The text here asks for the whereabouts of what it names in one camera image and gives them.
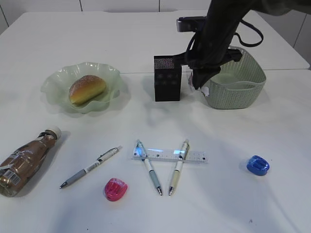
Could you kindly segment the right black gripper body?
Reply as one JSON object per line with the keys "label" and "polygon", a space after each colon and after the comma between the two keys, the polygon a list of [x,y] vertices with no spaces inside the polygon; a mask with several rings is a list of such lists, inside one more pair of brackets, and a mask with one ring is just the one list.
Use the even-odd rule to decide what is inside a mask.
{"label": "right black gripper body", "polygon": [[238,62],[242,53],[229,45],[239,22],[215,23],[205,21],[201,31],[195,32],[184,53],[174,55],[180,65],[191,69],[220,67],[230,61]]}

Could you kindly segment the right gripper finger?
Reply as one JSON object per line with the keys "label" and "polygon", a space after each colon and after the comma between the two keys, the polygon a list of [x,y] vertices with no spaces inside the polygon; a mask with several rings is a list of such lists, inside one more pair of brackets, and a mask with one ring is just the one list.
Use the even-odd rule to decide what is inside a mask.
{"label": "right gripper finger", "polygon": [[192,85],[195,89],[201,87],[201,74],[199,69],[194,69],[192,71]]}
{"label": "right gripper finger", "polygon": [[201,88],[213,76],[219,74],[220,71],[221,71],[220,67],[199,69],[198,70],[198,87]]}

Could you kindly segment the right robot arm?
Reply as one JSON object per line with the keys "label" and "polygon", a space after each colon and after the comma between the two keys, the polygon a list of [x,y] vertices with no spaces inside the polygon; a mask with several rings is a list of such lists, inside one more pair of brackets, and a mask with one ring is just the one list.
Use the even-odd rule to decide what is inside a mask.
{"label": "right robot arm", "polygon": [[238,49],[230,49],[233,36],[240,23],[250,27],[260,36],[262,32],[243,20],[250,11],[259,11],[273,16],[291,10],[306,14],[311,12],[310,0],[213,0],[204,17],[180,17],[179,32],[194,32],[185,53],[174,56],[176,62],[187,65],[193,71],[192,85],[201,88],[209,79],[221,71],[221,65],[239,61]]}

